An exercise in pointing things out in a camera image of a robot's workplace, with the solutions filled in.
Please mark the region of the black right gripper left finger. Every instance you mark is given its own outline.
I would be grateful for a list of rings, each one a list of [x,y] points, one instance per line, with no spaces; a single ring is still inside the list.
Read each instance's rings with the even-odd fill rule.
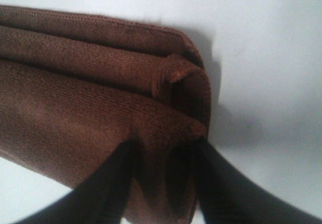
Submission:
[[[35,223],[120,223],[131,183],[134,142],[110,157],[67,196],[38,214]]]

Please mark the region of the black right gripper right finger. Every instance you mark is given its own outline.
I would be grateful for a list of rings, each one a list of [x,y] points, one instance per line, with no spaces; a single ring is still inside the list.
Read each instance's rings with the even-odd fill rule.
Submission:
[[[252,182],[204,138],[195,141],[195,184],[206,223],[321,223]]]

